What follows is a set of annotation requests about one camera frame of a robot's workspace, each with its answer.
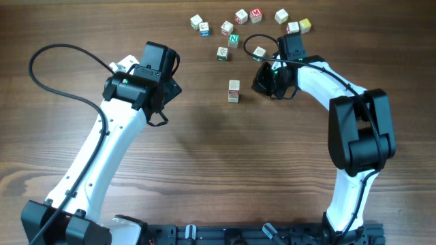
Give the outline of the red letter U block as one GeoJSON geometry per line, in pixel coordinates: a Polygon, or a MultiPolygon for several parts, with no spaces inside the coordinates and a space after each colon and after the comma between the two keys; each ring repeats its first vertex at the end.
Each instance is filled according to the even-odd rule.
{"type": "Polygon", "coordinates": [[[239,91],[240,90],[240,81],[239,80],[230,80],[229,81],[229,90],[230,91],[239,91]]]}

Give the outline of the white green picture block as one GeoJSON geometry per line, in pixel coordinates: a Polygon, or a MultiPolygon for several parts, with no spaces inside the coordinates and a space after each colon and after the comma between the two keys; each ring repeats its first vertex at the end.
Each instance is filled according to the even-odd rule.
{"type": "Polygon", "coordinates": [[[228,102],[230,103],[238,103],[238,97],[229,97],[228,102]]]}

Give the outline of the red letter I block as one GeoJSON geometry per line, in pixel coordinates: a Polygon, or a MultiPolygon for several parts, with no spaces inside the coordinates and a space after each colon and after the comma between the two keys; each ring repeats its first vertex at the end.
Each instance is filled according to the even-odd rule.
{"type": "Polygon", "coordinates": [[[238,98],[239,97],[239,90],[229,90],[228,91],[228,97],[229,98],[238,98]]]}

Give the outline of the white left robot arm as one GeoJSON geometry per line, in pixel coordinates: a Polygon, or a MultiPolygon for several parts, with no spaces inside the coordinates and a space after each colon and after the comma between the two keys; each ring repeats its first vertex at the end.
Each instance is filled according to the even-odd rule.
{"type": "Polygon", "coordinates": [[[146,222],[123,215],[101,225],[108,187],[130,144],[181,93],[173,75],[180,56],[173,49],[147,42],[141,61],[129,56],[107,69],[101,105],[42,84],[41,88],[94,108],[98,117],[77,157],[44,203],[29,201],[21,214],[30,244],[152,244],[146,222]]]}

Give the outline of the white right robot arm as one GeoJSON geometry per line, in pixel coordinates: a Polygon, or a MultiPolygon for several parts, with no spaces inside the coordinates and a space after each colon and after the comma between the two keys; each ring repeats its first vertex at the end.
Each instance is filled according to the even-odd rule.
{"type": "Polygon", "coordinates": [[[329,113],[328,151],[337,179],[318,242],[368,244],[364,207],[371,185],[396,152],[388,96],[382,89],[367,90],[349,82],[322,57],[307,55],[299,33],[273,42],[278,48],[273,57],[250,54],[262,62],[252,89],[282,100],[292,87],[310,94],[329,113]]]}

